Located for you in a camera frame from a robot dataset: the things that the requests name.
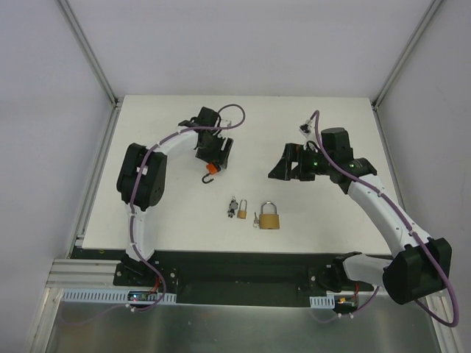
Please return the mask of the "orange padlock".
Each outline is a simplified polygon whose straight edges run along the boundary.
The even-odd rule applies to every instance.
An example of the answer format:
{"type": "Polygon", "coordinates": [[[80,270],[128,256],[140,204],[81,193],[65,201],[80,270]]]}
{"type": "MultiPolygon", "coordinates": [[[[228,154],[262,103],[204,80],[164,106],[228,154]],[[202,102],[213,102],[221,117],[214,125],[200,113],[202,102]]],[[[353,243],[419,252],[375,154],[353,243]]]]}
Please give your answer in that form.
{"type": "Polygon", "coordinates": [[[220,172],[221,168],[216,163],[208,163],[206,165],[207,173],[202,177],[203,184],[209,184],[214,181],[214,175],[220,172]]]}

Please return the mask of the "large brass padlock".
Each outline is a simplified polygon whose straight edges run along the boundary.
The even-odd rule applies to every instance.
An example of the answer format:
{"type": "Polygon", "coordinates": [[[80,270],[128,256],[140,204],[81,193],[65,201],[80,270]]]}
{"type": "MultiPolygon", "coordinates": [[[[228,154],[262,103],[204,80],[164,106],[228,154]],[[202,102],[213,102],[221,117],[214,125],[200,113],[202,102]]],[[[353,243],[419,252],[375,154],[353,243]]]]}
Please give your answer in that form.
{"type": "Polygon", "coordinates": [[[259,227],[265,230],[279,230],[280,216],[273,202],[264,202],[259,213],[259,227]]]}

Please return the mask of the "key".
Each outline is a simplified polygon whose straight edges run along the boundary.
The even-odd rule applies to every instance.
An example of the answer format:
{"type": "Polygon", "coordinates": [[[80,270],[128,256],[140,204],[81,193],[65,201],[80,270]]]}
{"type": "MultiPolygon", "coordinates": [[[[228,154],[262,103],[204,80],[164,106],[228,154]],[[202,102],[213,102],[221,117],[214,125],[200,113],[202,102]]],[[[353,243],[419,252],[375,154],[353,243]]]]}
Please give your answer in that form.
{"type": "Polygon", "coordinates": [[[256,212],[254,212],[254,220],[253,220],[253,226],[258,228],[259,227],[259,224],[260,224],[260,221],[259,221],[259,217],[258,217],[258,214],[256,212]]]}

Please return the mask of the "small brass padlock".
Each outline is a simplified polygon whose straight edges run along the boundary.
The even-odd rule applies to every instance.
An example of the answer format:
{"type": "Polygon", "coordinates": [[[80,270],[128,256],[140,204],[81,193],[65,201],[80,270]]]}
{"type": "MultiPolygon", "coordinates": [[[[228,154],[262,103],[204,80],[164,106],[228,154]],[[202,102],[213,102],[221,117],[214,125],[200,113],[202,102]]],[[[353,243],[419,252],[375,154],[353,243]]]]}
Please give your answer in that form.
{"type": "Polygon", "coordinates": [[[239,205],[238,205],[238,212],[236,214],[236,217],[238,219],[246,219],[247,218],[247,200],[246,199],[242,199],[240,202],[239,202],[239,205]]]}

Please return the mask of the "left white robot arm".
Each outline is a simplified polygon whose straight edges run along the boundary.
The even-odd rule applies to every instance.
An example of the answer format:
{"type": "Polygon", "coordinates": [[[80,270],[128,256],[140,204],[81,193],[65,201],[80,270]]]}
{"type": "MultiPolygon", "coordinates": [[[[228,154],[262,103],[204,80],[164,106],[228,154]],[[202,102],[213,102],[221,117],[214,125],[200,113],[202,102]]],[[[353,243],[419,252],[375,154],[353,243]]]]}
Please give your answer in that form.
{"type": "Polygon", "coordinates": [[[233,128],[231,124],[222,124],[221,113],[229,107],[229,104],[219,110],[202,107],[197,116],[181,121],[174,132],[154,145],[132,143],[127,147],[116,188],[127,210],[126,255],[136,261],[130,277],[138,285],[150,285],[155,279],[155,267],[146,261],[155,252],[153,214],[163,197],[168,162],[193,151],[195,158],[206,163],[202,183],[211,183],[215,174],[227,168],[233,145],[232,138],[222,136],[222,131],[233,128]]]}

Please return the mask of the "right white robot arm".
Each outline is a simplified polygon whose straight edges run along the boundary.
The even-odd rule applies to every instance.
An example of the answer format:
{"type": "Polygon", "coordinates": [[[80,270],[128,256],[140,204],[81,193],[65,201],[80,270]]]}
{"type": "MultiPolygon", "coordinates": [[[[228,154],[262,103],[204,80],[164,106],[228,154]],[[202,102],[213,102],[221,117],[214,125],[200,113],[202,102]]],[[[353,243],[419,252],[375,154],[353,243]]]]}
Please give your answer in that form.
{"type": "Polygon", "coordinates": [[[329,177],[366,213],[392,256],[386,260],[361,252],[340,255],[332,268],[320,275],[323,287],[339,292],[364,282],[385,288],[398,304],[444,290],[449,283],[450,244],[444,238],[432,238],[389,198],[372,164],[365,158],[354,158],[346,129],[324,129],[320,137],[320,145],[313,140],[287,143],[268,177],[302,182],[329,177]]]}

